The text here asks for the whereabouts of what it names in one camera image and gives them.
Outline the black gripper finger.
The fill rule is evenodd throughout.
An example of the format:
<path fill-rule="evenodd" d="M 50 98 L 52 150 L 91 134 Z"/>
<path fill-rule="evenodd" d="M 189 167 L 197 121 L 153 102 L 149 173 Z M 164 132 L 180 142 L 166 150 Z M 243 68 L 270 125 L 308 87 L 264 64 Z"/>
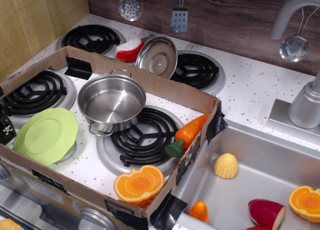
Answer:
<path fill-rule="evenodd" d="M 0 110 L 0 143 L 6 145 L 16 137 L 17 134 L 2 105 L 0 105 Z"/>

